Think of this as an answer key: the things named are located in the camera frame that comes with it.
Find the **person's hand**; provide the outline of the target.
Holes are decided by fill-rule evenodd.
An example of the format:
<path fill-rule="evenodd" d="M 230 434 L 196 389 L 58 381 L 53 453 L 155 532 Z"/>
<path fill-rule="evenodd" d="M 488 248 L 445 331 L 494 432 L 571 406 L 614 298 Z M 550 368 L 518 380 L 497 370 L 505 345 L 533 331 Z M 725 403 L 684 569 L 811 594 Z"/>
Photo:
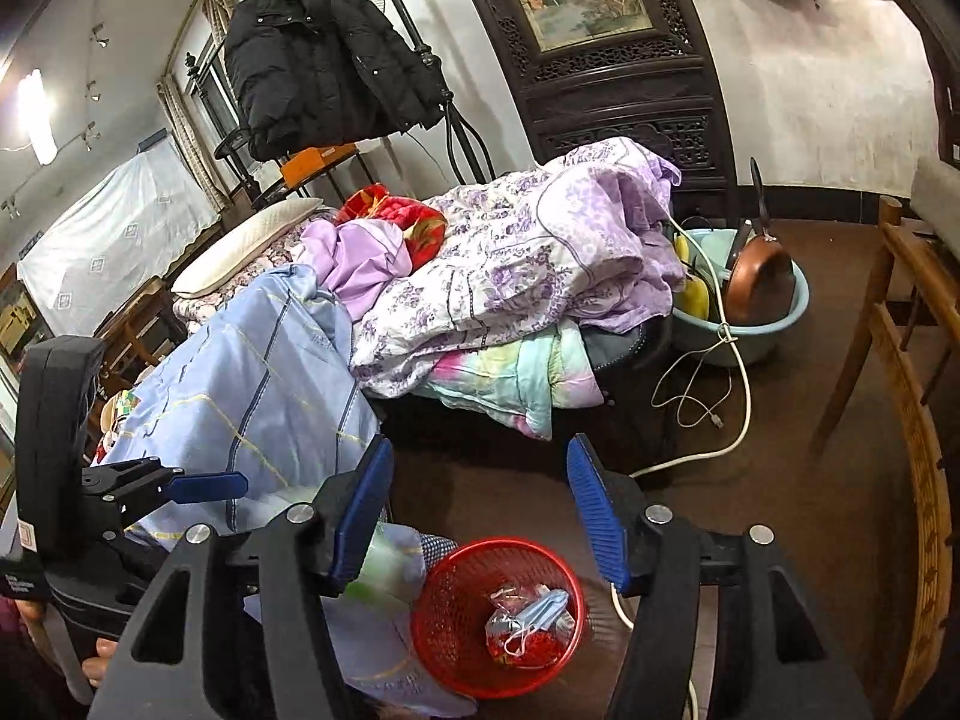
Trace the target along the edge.
<path fill-rule="evenodd" d="M 14 604 L 39 655 L 67 680 L 70 689 L 78 686 L 80 674 L 85 675 L 92 688 L 103 684 L 110 660 L 117 652 L 116 640 L 96 640 L 96 653 L 78 661 L 75 653 L 68 653 L 68 632 L 57 608 L 28 600 L 16 600 Z"/>

